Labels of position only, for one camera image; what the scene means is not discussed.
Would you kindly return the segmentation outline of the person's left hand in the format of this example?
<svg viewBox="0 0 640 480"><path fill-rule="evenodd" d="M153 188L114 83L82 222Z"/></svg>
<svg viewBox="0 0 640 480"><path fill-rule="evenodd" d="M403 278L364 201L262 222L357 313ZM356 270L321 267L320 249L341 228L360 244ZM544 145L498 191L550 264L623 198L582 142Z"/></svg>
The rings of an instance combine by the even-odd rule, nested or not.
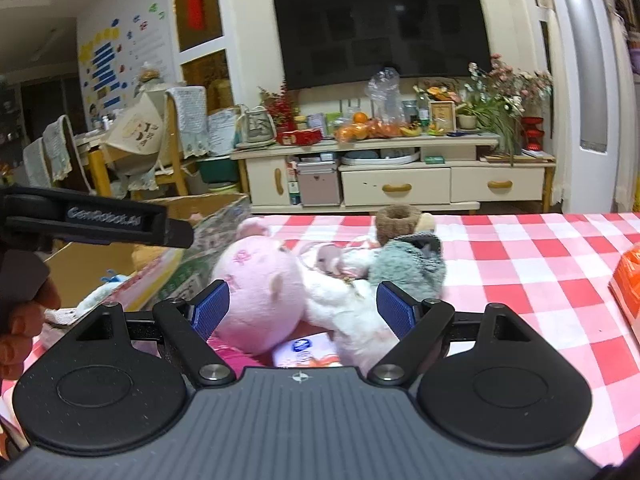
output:
<svg viewBox="0 0 640 480"><path fill-rule="evenodd" d="M61 297L53 281L48 278L34 300L18 304L11 312L8 328L1 333L1 379L17 380L24 363L32 352L32 340L42 331L45 310L58 310Z"/></svg>

